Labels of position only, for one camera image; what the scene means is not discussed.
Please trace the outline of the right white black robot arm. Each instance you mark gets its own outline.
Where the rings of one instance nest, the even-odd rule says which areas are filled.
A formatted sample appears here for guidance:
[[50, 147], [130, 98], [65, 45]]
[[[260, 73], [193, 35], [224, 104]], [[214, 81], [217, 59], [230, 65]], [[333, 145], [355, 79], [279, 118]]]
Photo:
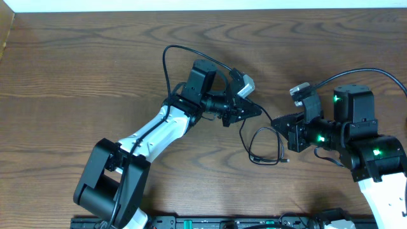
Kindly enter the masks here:
[[291, 151], [311, 145], [337, 151], [371, 208], [379, 228], [406, 228], [406, 153], [394, 136], [378, 133], [373, 92], [365, 85], [334, 89], [334, 118], [327, 120], [308, 83], [290, 90], [303, 111], [280, 116], [272, 127]]

